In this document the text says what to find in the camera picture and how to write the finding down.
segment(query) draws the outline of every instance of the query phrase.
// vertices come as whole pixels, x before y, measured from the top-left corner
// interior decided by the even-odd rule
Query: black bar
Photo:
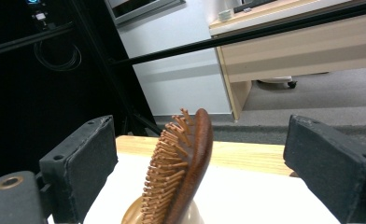
[[[161,50],[158,52],[134,57],[132,59],[114,62],[113,65],[127,65],[150,62],[162,58],[172,57],[184,53],[190,53],[202,49],[210,49],[223,45],[233,44],[245,40],[264,37],[267,35],[277,35],[289,31],[299,30],[306,27],[316,26],[332,21],[345,20],[361,15],[366,15],[366,1],[358,1],[342,8],[333,8],[327,11],[316,12],[314,14],[303,16],[299,19],[283,21],[266,27],[253,29],[238,33],[236,35],[228,35],[223,37],[215,37],[212,39],[199,41],[196,43],[184,45],[177,48]]]
[[[20,39],[16,39],[13,41],[9,41],[9,42],[0,44],[0,53],[10,51],[13,49],[18,49],[21,47],[25,47],[25,46],[33,44],[35,42],[49,39],[49,38],[52,38],[57,35],[66,34],[71,31],[73,31],[73,23],[69,22],[69,23],[62,25],[60,27],[57,27],[53,30],[42,32],[42,33],[36,34],[36,35],[26,36],[26,37],[23,37]]]

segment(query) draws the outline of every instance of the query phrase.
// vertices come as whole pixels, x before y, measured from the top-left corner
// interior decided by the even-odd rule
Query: gray carpet
[[[292,114],[317,119],[366,146],[366,68],[253,87],[239,120],[212,115],[216,141],[284,145]],[[162,127],[162,119],[156,118]]]

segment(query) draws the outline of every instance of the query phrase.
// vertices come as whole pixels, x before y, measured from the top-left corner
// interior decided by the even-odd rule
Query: wall
[[[118,31],[130,58],[174,48],[209,39],[208,23],[215,19],[216,7],[188,0]],[[210,114],[231,114],[214,49],[136,64],[134,71],[154,116],[174,115],[180,107],[191,113],[203,107]]]

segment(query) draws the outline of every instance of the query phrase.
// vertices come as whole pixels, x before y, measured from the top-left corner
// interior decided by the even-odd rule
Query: black cable
[[[35,57],[38,61],[47,67],[49,70],[56,71],[56,72],[66,72],[71,71],[78,68],[81,65],[81,52],[75,44],[73,45],[73,55],[72,58],[63,64],[52,64],[49,63],[43,56],[43,49],[42,49],[43,41],[34,43],[34,52]]]

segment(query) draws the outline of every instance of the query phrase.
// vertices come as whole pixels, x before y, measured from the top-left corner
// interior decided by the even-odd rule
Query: wooden brush handle
[[[195,114],[194,139],[191,165],[164,221],[165,224],[181,223],[210,162],[213,146],[212,124],[209,115],[202,108]]]

